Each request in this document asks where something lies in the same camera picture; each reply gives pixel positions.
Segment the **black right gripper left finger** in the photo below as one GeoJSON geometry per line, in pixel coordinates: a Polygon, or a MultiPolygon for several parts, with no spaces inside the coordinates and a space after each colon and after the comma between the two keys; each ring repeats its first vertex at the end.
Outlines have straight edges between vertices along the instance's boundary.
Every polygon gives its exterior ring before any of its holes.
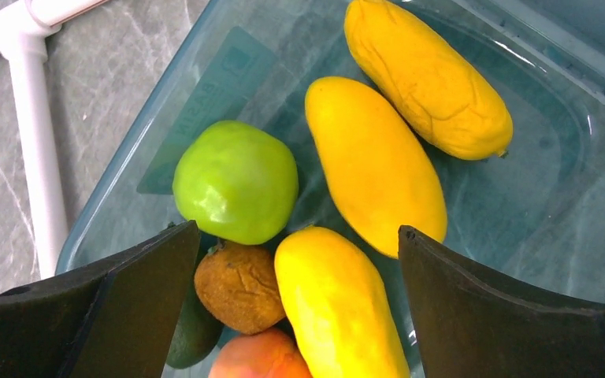
{"type": "Polygon", "coordinates": [[[193,221],[0,294],[0,377],[159,377],[191,285],[193,221]]]}

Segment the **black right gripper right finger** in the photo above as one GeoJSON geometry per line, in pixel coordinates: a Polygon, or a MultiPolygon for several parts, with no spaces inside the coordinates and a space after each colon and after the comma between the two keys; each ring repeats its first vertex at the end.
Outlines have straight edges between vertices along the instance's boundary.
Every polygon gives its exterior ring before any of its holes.
{"type": "Polygon", "coordinates": [[[605,377],[605,304],[548,291],[399,228],[427,377],[605,377]]]}

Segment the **dark green fake avocado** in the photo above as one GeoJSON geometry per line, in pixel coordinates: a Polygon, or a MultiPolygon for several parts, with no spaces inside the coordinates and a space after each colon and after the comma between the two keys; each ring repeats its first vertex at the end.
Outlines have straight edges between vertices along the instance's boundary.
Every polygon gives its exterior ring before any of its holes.
{"type": "Polygon", "coordinates": [[[166,364],[174,369],[189,368],[217,345],[224,325],[201,303],[194,284],[187,292],[171,340],[166,364]]]}

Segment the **brown orange fake fruit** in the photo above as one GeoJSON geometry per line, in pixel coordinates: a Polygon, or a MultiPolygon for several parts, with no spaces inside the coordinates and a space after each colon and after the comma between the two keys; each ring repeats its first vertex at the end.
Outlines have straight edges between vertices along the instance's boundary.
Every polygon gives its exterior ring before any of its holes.
{"type": "Polygon", "coordinates": [[[219,239],[194,276],[200,302],[221,323],[245,335],[285,318],[273,255],[263,246],[219,239]]]}

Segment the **peach fake fruit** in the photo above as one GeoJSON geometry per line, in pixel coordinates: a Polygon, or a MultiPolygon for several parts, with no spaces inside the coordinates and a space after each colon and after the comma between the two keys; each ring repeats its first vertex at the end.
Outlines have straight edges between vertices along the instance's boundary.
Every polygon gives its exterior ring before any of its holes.
{"type": "Polygon", "coordinates": [[[215,359],[209,378],[311,378],[293,339],[278,328],[230,340],[215,359]]]}

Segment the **yellow fake mango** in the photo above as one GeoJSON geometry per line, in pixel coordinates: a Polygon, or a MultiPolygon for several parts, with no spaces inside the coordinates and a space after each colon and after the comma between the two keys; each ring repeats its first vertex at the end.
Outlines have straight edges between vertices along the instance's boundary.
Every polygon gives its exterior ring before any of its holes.
{"type": "Polygon", "coordinates": [[[403,225],[445,240],[440,179],[388,100],[357,80],[325,76],[308,87],[304,106],[330,196],[362,239],[390,258],[403,225]]]}

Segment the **green fake fruit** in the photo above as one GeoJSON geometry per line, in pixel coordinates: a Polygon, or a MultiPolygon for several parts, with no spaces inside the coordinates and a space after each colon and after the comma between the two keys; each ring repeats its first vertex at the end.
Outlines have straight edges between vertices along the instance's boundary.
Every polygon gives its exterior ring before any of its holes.
{"type": "Polygon", "coordinates": [[[183,153],[172,190],[180,214],[200,230],[257,245],[287,224],[298,198],[298,169],[279,139],[250,124],[222,120],[183,153]]]}

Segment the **yellow wrinkled fake fruit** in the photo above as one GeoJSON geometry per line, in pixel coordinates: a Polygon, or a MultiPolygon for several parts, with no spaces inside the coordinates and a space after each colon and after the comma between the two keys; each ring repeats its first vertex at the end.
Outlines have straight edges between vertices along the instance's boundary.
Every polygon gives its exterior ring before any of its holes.
{"type": "Polygon", "coordinates": [[[424,21],[390,1],[351,1],[343,29],[358,66],[426,142],[467,161],[507,154],[505,102],[424,21]]]}

